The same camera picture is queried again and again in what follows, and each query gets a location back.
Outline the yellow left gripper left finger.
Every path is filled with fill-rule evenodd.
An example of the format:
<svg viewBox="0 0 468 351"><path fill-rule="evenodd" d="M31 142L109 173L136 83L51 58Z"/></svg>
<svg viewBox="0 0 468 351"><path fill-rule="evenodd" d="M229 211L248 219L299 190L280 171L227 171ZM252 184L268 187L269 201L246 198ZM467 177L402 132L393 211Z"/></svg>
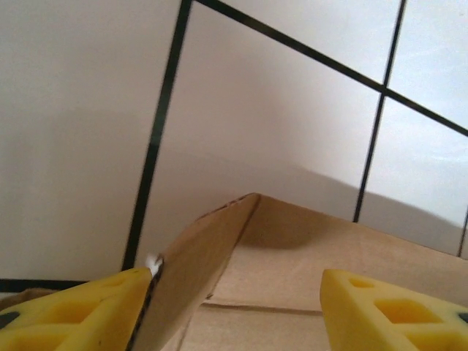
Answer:
<svg viewBox="0 0 468 351"><path fill-rule="evenodd" d="M2 350L125 350L152 280L122 271L1 311Z"/></svg>

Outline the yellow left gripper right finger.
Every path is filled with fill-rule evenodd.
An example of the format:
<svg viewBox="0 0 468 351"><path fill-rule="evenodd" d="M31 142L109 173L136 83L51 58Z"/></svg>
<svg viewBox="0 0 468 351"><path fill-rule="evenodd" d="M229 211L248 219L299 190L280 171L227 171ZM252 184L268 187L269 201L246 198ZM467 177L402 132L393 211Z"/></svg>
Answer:
<svg viewBox="0 0 468 351"><path fill-rule="evenodd" d="M467 308L326 269L320 305L332 350L466 350Z"/></svg>

